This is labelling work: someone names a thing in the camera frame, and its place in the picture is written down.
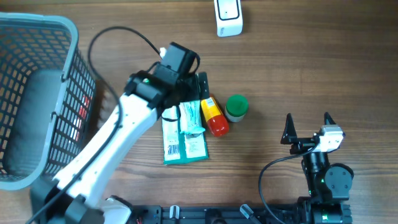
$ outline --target green cap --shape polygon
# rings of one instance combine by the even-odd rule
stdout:
[[[233,95],[226,102],[225,108],[231,116],[240,117],[248,112],[249,103],[246,97]]]

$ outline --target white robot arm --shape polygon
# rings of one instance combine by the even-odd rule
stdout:
[[[195,59],[199,65],[195,52],[171,43],[162,61],[154,64],[153,75],[149,74],[150,70],[131,75],[119,99],[121,107],[116,107],[79,155],[52,180],[40,178],[33,184],[30,199],[36,215],[32,220],[66,224],[126,223],[132,212],[126,202],[114,198],[101,200],[106,184],[127,152],[162,112],[192,94],[192,85],[197,85],[192,82],[196,80],[196,69],[190,72]]]

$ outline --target barcode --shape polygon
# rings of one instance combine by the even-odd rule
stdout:
[[[215,105],[213,99],[211,99],[211,98],[207,99],[206,103],[207,103],[207,107],[211,107],[211,106]]]
[[[167,155],[175,155],[180,153],[180,147],[178,145],[169,146],[169,150],[167,151]]]

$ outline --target wood grain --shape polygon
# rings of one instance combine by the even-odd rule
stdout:
[[[158,46],[174,41],[200,54],[201,71],[221,104],[249,100],[230,133],[206,133],[210,159],[164,166],[160,122],[143,135],[114,173],[104,196],[133,204],[260,204],[257,178],[287,156],[279,144],[292,113],[299,136],[318,131],[328,111],[346,133],[331,162],[356,176],[349,204],[355,223],[397,223],[398,5],[389,1],[243,1],[244,32],[216,36],[212,2],[7,6],[5,11],[60,14],[80,31],[80,50],[101,29],[133,27]],[[118,93],[132,72],[158,60],[147,44],[115,31],[95,45],[94,61]],[[272,203],[294,202],[307,185],[294,159],[271,167],[263,192]],[[0,192],[0,222],[30,215],[28,191]]]
[[[211,1],[211,0],[145,0],[145,2],[189,2],[189,1]],[[121,2],[143,2],[143,0],[0,0],[0,4],[79,4],[79,3],[121,3]]]

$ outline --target plastic basket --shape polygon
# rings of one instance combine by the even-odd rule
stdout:
[[[67,18],[0,12],[0,189],[54,176],[81,151],[95,81]]]

